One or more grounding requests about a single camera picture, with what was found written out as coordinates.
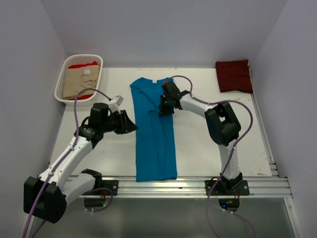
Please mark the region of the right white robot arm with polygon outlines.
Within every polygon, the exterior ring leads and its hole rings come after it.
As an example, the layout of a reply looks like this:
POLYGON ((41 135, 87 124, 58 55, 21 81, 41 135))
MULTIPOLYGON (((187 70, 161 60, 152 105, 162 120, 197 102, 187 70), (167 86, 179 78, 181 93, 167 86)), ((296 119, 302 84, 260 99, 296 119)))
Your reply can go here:
POLYGON ((190 96, 189 91, 181 92, 173 81, 166 82, 162 90, 159 106, 161 116, 171 115, 175 109, 179 109, 192 112, 206 120, 209 135, 218 145, 220 152, 221 178, 215 189, 228 195, 233 194, 243 176, 234 146, 239 138, 241 125, 231 105, 228 102, 216 105, 198 102, 190 96))

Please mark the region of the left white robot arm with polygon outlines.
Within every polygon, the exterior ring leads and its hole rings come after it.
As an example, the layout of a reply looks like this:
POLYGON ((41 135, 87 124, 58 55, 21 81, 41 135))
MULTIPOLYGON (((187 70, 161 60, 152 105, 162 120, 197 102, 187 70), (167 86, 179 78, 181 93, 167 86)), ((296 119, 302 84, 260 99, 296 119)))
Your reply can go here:
POLYGON ((104 190, 101 173, 85 169, 75 179, 69 177, 105 133, 128 134, 137 129, 127 112, 120 110, 116 103, 93 104, 90 115, 75 130, 64 153, 39 176, 25 181, 24 212, 54 224, 79 196, 87 192, 99 194, 104 190))

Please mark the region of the blue t shirt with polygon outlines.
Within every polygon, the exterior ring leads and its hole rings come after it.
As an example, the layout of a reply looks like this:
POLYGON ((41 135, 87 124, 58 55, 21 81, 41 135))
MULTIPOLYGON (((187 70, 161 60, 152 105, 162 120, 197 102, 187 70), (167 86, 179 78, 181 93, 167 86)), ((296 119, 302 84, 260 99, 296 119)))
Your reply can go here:
POLYGON ((130 84, 136 125, 136 181, 177 178, 173 116, 159 114, 167 79, 139 78, 130 84))

